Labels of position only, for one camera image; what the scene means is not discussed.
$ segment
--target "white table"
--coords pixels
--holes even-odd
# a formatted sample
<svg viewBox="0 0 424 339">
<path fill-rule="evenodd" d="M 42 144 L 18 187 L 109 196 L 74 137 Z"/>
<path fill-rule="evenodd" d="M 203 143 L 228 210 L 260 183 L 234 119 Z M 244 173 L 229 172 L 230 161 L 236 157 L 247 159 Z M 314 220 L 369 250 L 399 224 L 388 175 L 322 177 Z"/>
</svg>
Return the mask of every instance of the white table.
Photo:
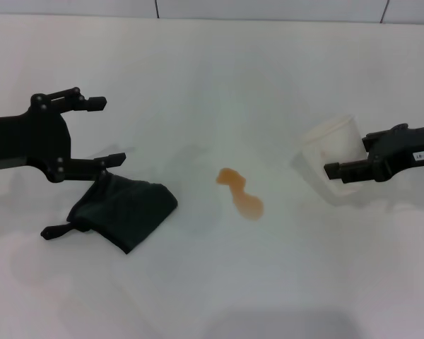
<svg viewBox="0 0 424 339">
<path fill-rule="evenodd" d="M 0 16 L 0 116 L 76 85 L 108 105 L 64 115 L 73 157 L 126 151 L 179 208 L 128 256 L 46 242 L 90 184 L 0 171 L 0 338 L 424 338 L 423 169 L 338 201 L 298 157 L 335 115 L 424 126 L 424 26 Z"/>
</svg>

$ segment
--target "dark green towel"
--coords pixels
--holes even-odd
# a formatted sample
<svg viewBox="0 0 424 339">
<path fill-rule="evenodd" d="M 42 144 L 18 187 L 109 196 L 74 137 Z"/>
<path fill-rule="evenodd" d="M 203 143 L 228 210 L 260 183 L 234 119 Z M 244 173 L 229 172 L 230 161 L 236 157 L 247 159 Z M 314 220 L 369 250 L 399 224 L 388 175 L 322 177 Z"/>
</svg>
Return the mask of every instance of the dark green towel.
<svg viewBox="0 0 424 339">
<path fill-rule="evenodd" d="M 94 230 L 128 254 L 177 207 L 176 198 L 162 184 L 150 184 L 107 173 L 75 204 L 67 225 L 49 226 L 46 239 L 70 230 Z"/>
</svg>

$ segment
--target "stain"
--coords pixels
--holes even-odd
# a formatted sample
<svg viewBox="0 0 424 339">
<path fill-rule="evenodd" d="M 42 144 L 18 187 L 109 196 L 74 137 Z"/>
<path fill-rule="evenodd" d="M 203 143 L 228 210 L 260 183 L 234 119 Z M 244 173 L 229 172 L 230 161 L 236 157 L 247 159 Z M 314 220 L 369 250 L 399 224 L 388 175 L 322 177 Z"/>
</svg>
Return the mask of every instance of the stain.
<svg viewBox="0 0 424 339">
<path fill-rule="evenodd" d="M 239 172 L 230 168 L 223 168 L 220 170 L 216 181 L 220 185 L 229 186 L 232 202 L 242 217 L 258 220 L 264 214 L 264 204 L 261 199 L 245 193 L 244 188 L 247 180 Z"/>
</svg>

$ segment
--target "paper cup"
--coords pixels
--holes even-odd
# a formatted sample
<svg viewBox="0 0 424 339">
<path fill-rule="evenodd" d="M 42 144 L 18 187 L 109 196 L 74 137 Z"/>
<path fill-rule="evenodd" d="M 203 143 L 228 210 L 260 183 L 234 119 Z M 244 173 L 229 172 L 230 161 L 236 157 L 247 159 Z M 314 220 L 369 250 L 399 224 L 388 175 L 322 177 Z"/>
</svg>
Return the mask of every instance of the paper cup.
<svg viewBox="0 0 424 339">
<path fill-rule="evenodd" d="M 362 183 L 343 184 L 330 180 L 324 165 L 333 162 L 352 162 L 367 158 L 366 149 L 351 115 L 337 117 L 320 124 L 303 136 L 302 153 L 311 168 L 337 196 L 356 192 Z"/>
</svg>

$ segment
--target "liquid puddle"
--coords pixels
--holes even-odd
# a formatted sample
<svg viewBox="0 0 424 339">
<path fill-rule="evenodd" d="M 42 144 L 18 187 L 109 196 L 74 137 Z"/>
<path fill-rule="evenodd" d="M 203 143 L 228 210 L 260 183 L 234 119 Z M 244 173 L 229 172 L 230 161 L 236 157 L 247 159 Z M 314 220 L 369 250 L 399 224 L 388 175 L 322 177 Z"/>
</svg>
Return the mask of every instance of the liquid puddle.
<svg viewBox="0 0 424 339">
<path fill-rule="evenodd" d="M 264 214 L 264 204 L 261 199 L 245 193 L 244 188 L 247 180 L 239 172 L 230 168 L 223 168 L 216 181 L 220 185 L 229 186 L 232 202 L 242 217 L 258 220 Z"/>
</svg>

